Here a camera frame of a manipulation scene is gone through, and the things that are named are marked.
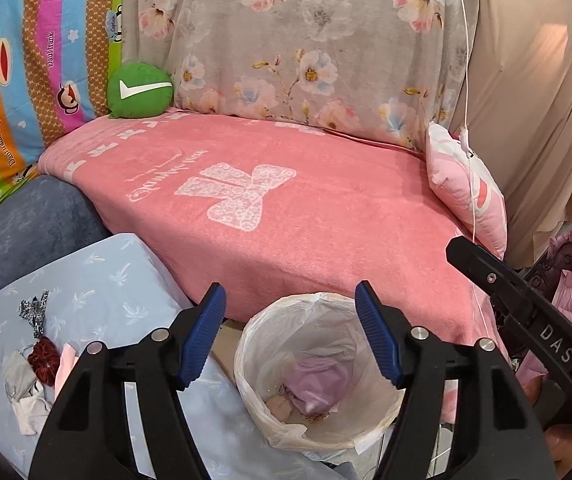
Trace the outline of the right hand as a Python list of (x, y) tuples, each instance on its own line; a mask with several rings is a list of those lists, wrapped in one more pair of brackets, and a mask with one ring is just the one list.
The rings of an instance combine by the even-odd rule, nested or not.
[(544, 437), (557, 478), (563, 479), (572, 469), (572, 425), (551, 426), (545, 430)]

